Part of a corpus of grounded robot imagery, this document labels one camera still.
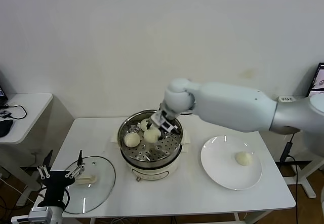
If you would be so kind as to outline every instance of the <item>white table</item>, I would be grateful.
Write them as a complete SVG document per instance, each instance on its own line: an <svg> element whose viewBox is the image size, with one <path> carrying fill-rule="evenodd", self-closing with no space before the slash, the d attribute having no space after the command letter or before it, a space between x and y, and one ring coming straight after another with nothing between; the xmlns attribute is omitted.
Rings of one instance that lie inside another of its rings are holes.
<svg viewBox="0 0 324 224"><path fill-rule="evenodd" d="M256 214L249 215L246 223L254 223L271 210L295 206L295 200L259 133L240 133L203 122L196 116L180 117L181 124L189 132L191 145L187 153L181 154L180 166L176 172L162 180L136 182L118 145L110 140L124 119L74 121L52 170L65 170L77 159L78 152L82 149L84 156L98 155L109 159L116 170L116 183L110 197L93 211L79 215L64 213L63 217L163 216L249 211ZM216 184L201 165L200 150L203 144L213 136L224 134L245 140L260 158L262 177L249 190L233 191Z"/></svg>
<svg viewBox="0 0 324 224"><path fill-rule="evenodd" d="M5 137L0 138L0 146L14 145L22 142L32 126L36 123L40 115L48 106L53 96L50 93L27 93L9 95L8 98L9 100L6 104L22 105L27 111L27 116L21 120L14 120L14 124L12 125L10 132ZM6 110L12 112L13 116L16 118L22 117L25 114L24 111L19 107L8 108ZM25 194L31 190L39 190L39 183L33 177L24 172L16 163L15 159L9 157L2 150L0 150L0 166L4 167L7 171L28 186Z"/></svg>

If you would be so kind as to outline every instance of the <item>cable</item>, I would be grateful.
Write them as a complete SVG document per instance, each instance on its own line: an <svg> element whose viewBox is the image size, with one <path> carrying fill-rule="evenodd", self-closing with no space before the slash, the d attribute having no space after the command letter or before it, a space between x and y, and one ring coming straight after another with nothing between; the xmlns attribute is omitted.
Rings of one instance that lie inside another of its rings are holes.
<svg viewBox="0 0 324 224"><path fill-rule="evenodd" d="M280 160L279 160L279 166L278 166L278 169L279 170L280 170L282 164L286 161L286 158L289 155L290 149L293 146L292 141L293 141L294 136L295 136L295 134L292 135L292 137L290 138L290 140L286 143L285 148L283 149L283 152L282 152L282 154L280 156Z"/></svg>
<svg viewBox="0 0 324 224"><path fill-rule="evenodd" d="M0 180L2 182L4 182L6 185L8 185L9 187L13 188L15 191L17 191L18 193L20 193L21 195L25 196L30 202L34 203L34 201L32 201L28 196L24 195L22 192L20 192L18 189L16 189L15 187L11 186L10 184L6 183L6 181L4 181L2 178L0 178Z"/></svg>
<svg viewBox="0 0 324 224"><path fill-rule="evenodd" d="M292 135L292 137L290 138L289 142L292 142L293 141L294 136L295 136L295 134Z"/></svg>
<svg viewBox="0 0 324 224"><path fill-rule="evenodd" d="M288 157L292 158L295 162L295 166L296 166L296 190L295 190L295 201L296 201L296 224L298 224L298 200L297 200L297 187L298 187L298 167L297 167L297 163L296 163L296 159L290 155L288 155Z"/></svg>
<svg viewBox="0 0 324 224"><path fill-rule="evenodd" d="M24 110L25 115L23 117L21 117L21 118L15 118L15 117L11 116L12 113L9 113L7 115L3 115L2 116L4 119L6 119L6 118L11 118L11 119L24 119L25 117L27 117L27 111L26 111L26 109L22 105L9 106L8 104L6 104L4 106L1 106L0 109L13 108L13 107L21 107Z"/></svg>
<svg viewBox="0 0 324 224"><path fill-rule="evenodd" d="M172 216L172 218L174 219L174 221L176 222L176 224L178 224L176 217L175 216Z"/></svg>
<svg viewBox="0 0 324 224"><path fill-rule="evenodd" d="M0 196L0 199L3 201L3 203L5 204L5 213L4 213L4 215L0 218L0 220L3 220L5 217L6 217L6 215L7 215L7 204L6 204L6 202L5 202L5 200Z"/></svg>
<svg viewBox="0 0 324 224"><path fill-rule="evenodd" d="M34 156L34 162L32 164L30 164L28 167L25 167L24 169L22 169L23 171L26 171L32 165L36 164L36 162L37 162L37 154L32 154L32 155Z"/></svg>

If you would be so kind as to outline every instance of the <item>white plate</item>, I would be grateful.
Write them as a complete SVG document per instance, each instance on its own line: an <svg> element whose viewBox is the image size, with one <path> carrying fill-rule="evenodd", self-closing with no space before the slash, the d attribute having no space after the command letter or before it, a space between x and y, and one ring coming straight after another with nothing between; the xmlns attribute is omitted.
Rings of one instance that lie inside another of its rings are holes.
<svg viewBox="0 0 324 224"><path fill-rule="evenodd" d="M242 166L235 160L238 152L249 152L253 161ZM217 136L208 140L201 149L201 163L213 181L231 190L253 187L261 178L262 165L251 147L231 135Z"/></svg>

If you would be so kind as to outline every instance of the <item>black cable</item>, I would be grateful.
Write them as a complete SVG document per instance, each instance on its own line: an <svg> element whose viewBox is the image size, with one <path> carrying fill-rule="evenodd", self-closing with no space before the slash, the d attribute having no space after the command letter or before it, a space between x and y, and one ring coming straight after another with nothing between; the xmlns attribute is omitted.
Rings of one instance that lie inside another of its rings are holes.
<svg viewBox="0 0 324 224"><path fill-rule="evenodd" d="M3 208L5 210L20 210L20 209L23 209L29 205L33 204L32 202L29 202L27 205L24 205L24 206L20 206L20 207L17 207L17 208L8 208L8 207L4 207L2 205L0 205L0 208Z"/></svg>
<svg viewBox="0 0 324 224"><path fill-rule="evenodd" d="M64 210L67 208L67 206L69 205L69 203L70 203L70 193L69 193L69 191L67 190L67 189L64 189L64 191L66 192L66 195L67 195L67 201L66 201L66 204L65 204L65 206L64 206Z"/></svg>
<svg viewBox="0 0 324 224"><path fill-rule="evenodd" d="M279 170L280 170L282 164L286 161L286 158L289 155L290 149L293 146L292 141L293 141L294 136L295 136L295 134L292 135L292 137L290 138L290 140L286 143L285 148L283 149L283 152L282 152L282 154L280 156L280 160L279 160L279 166L278 166L278 169Z"/></svg>
<svg viewBox="0 0 324 224"><path fill-rule="evenodd" d="M296 224L298 224L298 201L297 201L297 187L298 187L298 168L297 168L297 163L296 163L296 159L290 155L288 155L288 157L292 158L295 162L295 166L296 166L296 190L295 190L295 201L296 201Z"/></svg>
<svg viewBox="0 0 324 224"><path fill-rule="evenodd" d="M176 224L178 224L177 219L176 219L175 216L173 216L173 219L174 219L174 221L176 222Z"/></svg>
<svg viewBox="0 0 324 224"><path fill-rule="evenodd" d="M292 137L290 138L289 142L292 142L293 141L294 136L295 136L295 134L292 135Z"/></svg>
<svg viewBox="0 0 324 224"><path fill-rule="evenodd" d="M4 213L4 215L0 218L0 220L3 220L5 217L6 217L6 215L7 215L7 204L6 204L6 202L5 202L5 200L0 196L0 199L3 201L3 203L5 204L5 213Z"/></svg>
<svg viewBox="0 0 324 224"><path fill-rule="evenodd" d="M25 108L22 105L9 106L8 104L6 104L5 106L7 106L8 108L9 107L21 107L24 110L24 112L25 112L25 116L23 116L21 118L15 118L15 117L13 117L11 115L8 115L7 118L11 118L11 119L24 119L25 117L27 117L27 111L25 110Z"/></svg>

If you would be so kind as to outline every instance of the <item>table leg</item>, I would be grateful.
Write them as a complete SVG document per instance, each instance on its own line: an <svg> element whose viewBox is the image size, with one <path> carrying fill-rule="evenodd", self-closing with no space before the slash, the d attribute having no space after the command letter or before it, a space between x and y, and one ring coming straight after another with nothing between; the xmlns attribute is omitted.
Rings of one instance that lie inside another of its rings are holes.
<svg viewBox="0 0 324 224"><path fill-rule="evenodd" d="M272 210L251 212L248 214L244 221L246 222L246 224L254 224L266 215L268 215L271 211Z"/></svg>
<svg viewBox="0 0 324 224"><path fill-rule="evenodd" d="M89 224L95 224L95 222L96 222L96 219L95 218L91 218Z"/></svg>
<svg viewBox="0 0 324 224"><path fill-rule="evenodd" d="M3 151L0 151L0 166L4 167L8 172L25 183L32 190L37 191L41 188L41 185L35 179L24 172L17 163L8 157Z"/></svg>
<svg viewBox="0 0 324 224"><path fill-rule="evenodd" d="M33 172L32 175L31 175L31 177L33 179L37 180L39 178L39 172L38 171L37 172ZM16 205L17 206L24 206L26 204L26 202L27 202L27 197L29 197L29 195L31 194L31 192L32 192L32 189L30 187L27 187L26 186L24 192L22 192L23 195L21 195L19 197L19 199L17 200Z"/></svg>
<svg viewBox="0 0 324 224"><path fill-rule="evenodd" d="M324 159L314 160L309 163L302 170L297 166L298 170L298 184L301 184L305 193L309 198L316 198L316 193L314 192L312 186L309 184L307 177L316 171L320 166L324 164ZM293 171L296 173L295 165L292 165ZM284 177L287 185L296 184L296 176L293 177Z"/></svg>

